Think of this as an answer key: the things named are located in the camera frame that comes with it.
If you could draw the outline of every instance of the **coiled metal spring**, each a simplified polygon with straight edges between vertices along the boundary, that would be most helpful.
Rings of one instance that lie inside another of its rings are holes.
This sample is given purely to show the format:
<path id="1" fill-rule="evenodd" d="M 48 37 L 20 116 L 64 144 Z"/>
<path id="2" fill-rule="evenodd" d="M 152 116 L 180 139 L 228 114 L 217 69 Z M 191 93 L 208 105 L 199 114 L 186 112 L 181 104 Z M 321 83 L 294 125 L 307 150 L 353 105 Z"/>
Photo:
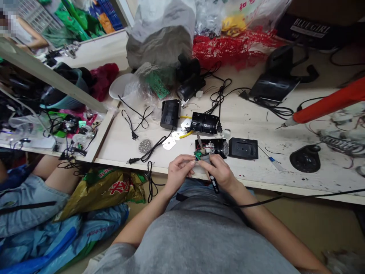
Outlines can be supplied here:
<path id="1" fill-rule="evenodd" d="M 355 157 L 365 157 L 365 145 L 361 143 L 356 143 L 353 141 L 347 141 L 344 139 L 323 136 L 320 138 L 322 143 L 329 145 L 332 148 L 338 149 L 341 152 Z"/>

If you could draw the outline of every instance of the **white tabletop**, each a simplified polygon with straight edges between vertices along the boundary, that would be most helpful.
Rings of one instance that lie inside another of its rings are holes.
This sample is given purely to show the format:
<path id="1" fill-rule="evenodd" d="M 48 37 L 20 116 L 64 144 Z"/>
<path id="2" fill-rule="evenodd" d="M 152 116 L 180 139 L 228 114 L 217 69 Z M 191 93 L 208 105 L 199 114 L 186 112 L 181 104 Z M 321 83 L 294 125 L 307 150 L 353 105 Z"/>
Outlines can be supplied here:
<path id="1" fill-rule="evenodd" d="M 293 69 L 293 75 L 305 75 L 305 68 L 309 64 L 314 64 L 320 77 L 313 83 L 300 84 L 288 99 L 281 104 L 283 107 L 290 107 L 294 111 L 298 105 L 307 99 L 327 96 L 338 89 L 337 85 L 347 81 L 361 67 L 335 67 L 328 61 L 327 54 L 321 54 L 313 51 L 310 59 L 304 64 Z M 221 78 L 230 77 L 233 80 L 232 85 L 226 89 L 225 94 L 234 88 L 249 87 L 251 88 L 259 75 L 264 71 L 264 64 L 259 64 L 254 68 L 248 68 L 237 72 L 233 67 L 221 68 L 217 75 Z M 207 84 L 203 90 L 211 86 L 219 87 L 221 82 L 214 78 L 208 78 Z M 192 98 L 186 109 L 181 110 L 181 115 L 191 116 L 192 112 L 205 112 L 211 108 L 209 99 L 210 91 L 204 94 L 203 98 Z M 321 145 L 319 157 L 321 160 L 321 169 L 316 173 L 302 173 L 296 170 L 289 161 L 291 153 L 309 144 L 319 142 L 318 137 L 311 133 L 304 125 L 275 130 L 283 120 L 276 117 L 273 113 L 247 102 L 238 97 L 238 91 L 233 92 L 225 98 L 221 110 L 221 123 L 223 129 L 230 129 L 231 136 L 236 138 L 257 140 L 261 147 L 267 147 L 272 152 L 283 153 L 272 154 L 272 156 L 282 163 L 286 169 L 285 172 L 279 172 L 259 150 L 259 159 L 247 161 L 242 159 L 230 158 L 226 162 L 231 167 L 235 177 L 246 186 L 264 188 L 269 190 L 282 191 L 302 195 L 325 194 L 330 192 L 339 192 L 364 188 L 364 178 L 354 170 L 356 166 L 363 165 L 363 159 L 356 159 L 354 168 L 344 169 L 350 166 L 350 159 L 340 153 L 332 152 L 325 144 Z M 325 116 L 311 124 L 313 129 L 334 128 L 329 122 L 329 117 Z M 105 138 L 102 148 L 97 156 L 96 162 L 110 164 L 115 166 L 124 166 L 141 170 L 147 169 L 147 163 L 141 161 L 129 165 L 126 162 L 130 158 L 139 158 L 142 156 L 138 152 L 139 142 L 144 138 L 152 140 L 155 144 L 161 137 L 169 134 L 169 131 L 160 127 L 159 123 L 149 121 L 147 129 L 139 129 L 136 133 L 139 139 L 132 140 L 131 131 L 127 122 L 119 113 L 114 119 L 110 130 Z M 154 163 L 153 171 L 167 173 L 168 164 L 179 154 L 193 154 L 195 151 L 194 144 L 197 139 L 196 134 L 192 134 L 184 139 L 176 141 L 176 145 L 171 150 L 165 150 L 162 146 L 156 148 L 150 160 Z M 195 167 L 196 178 L 206 178 L 200 167 Z M 339 195 L 328 197 L 328 199 L 365 204 L 365 192 L 356 195 Z"/>

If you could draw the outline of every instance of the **floor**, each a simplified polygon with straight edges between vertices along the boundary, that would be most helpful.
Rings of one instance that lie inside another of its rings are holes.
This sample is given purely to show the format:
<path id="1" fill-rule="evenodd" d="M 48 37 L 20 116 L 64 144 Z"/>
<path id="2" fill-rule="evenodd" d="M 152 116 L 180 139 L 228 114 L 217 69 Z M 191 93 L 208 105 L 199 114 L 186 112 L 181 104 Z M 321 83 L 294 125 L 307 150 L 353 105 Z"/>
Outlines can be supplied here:
<path id="1" fill-rule="evenodd" d="M 166 182 L 167 175 L 154 174 L 157 184 Z M 145 185 L 148 197 L 148 185 Z M 254 190 L 260 201 L 272 198 L 270 191 Z M 146 204 L 129 204 L 131 220 Z M 321 260 L 325 250 L 348 250 L 365 256 L 365 237 L 350 205 L 321 199 L 294 201 L 281 199 L 267 204 L 267 208 L 287 225 Z M 68 268 L 64 273 L 82 273 L 89 259 L 110 246 L 118 232 L 111 239 L 99 243 L 89 256 Z"/>

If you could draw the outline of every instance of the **red mesh bag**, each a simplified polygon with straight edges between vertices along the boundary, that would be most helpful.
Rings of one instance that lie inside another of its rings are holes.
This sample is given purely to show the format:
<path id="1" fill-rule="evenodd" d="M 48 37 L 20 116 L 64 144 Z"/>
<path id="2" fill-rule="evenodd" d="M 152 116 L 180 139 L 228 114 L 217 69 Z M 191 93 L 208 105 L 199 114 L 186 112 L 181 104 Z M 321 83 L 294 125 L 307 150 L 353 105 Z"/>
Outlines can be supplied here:
<path id="1" fill-rule="evenodd" d="M 276 30 L 263 32 L 262 27 L 246 30 L 238 37 L 222 36 L 210 39 L 206 36 L 196 36 L 193 44 L 193 57 L 197 58 L 201 67 L 211 68 L 218 61 L 224 65 L 233 65 L 237 70 L 253 67 L 264 61 L 265 53 L 257 48 L 277 48 L 283 42 L 274 39 Z"/>

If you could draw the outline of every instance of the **gray t-shirt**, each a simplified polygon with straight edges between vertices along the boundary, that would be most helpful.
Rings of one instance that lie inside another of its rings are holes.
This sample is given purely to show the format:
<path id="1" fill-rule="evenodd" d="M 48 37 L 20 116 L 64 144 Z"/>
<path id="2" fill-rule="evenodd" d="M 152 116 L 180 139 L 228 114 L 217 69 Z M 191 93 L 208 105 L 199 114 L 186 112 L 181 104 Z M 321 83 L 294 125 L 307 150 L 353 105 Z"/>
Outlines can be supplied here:
<path id="1" fill-rule="evenodd" d="M 299 273 L 213 191 L 184 195 L 152 222 L 137 249 L 112 245 L 92 273 Z"/>

